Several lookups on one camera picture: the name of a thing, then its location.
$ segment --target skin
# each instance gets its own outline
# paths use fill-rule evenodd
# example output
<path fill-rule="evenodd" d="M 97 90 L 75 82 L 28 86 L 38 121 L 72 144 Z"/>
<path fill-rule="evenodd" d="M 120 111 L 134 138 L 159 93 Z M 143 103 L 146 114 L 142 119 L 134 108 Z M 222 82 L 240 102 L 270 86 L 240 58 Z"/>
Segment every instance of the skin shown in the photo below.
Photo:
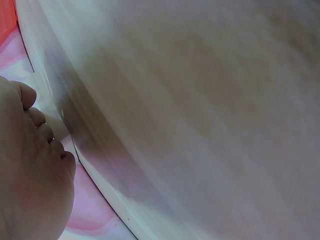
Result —
<path fill-rule="evenodd" d="M 74 201 L 75 158 L 53 139 L 36 92 L 0 77 L 0 239 L 56 240 Z"/>

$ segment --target pink fabric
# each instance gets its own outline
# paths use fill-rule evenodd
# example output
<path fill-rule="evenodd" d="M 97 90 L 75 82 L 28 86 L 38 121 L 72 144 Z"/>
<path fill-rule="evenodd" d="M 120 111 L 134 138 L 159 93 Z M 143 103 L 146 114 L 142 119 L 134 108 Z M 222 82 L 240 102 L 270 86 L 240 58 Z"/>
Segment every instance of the pink fabric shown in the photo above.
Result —
<path fill-rule="evenodd" d="M 29 84 L 33 68 L 18 28 L 0 45 L 0 76 Z M 67 151 L 75 153 L 70 136 L 63 140 Z M 75 198 L 69 222 L 59 240 L 135 240 L 101 195 L 86 170 L 77 163 Z"/>

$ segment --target blurry surface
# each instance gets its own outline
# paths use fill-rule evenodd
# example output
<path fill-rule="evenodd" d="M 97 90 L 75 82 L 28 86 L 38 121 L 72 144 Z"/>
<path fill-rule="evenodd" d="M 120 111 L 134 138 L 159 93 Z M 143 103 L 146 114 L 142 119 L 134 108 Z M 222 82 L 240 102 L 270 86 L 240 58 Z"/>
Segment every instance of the blurry surface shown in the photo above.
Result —
<path fill-rule="evenodd" d="M 16 3 L 80 161 L 140 240 L 320 238 L 318 1 Z"/>

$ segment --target red object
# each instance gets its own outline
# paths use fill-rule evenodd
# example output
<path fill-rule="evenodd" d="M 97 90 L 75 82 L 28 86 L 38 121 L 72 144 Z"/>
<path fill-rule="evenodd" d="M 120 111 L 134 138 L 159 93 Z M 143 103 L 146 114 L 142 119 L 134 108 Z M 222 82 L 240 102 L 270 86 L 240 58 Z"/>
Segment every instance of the red object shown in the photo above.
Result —
<path fill-rule="evenodd" d="M 0 0 L 0 44 L 17 26 L 14 0 Z"/>

